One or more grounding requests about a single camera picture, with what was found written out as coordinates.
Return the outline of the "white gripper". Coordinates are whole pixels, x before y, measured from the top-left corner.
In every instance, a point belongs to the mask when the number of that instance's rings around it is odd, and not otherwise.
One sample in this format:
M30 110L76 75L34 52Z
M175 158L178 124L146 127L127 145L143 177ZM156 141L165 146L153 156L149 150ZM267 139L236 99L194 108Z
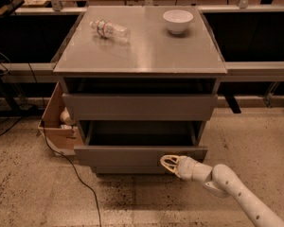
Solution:
M160 162L166 170L185 181L190 181L193 178L193 169L198 164L190 157L178 155L164 155Z

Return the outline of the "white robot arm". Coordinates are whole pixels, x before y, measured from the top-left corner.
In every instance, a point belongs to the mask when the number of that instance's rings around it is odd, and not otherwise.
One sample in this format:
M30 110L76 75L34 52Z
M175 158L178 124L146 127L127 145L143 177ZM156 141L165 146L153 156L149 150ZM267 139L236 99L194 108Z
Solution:
M217 197L231 196L255 227L284 227L284 220L249 190L229 166L208 166L177 155L165 155L160 163L180 179L201 183Z

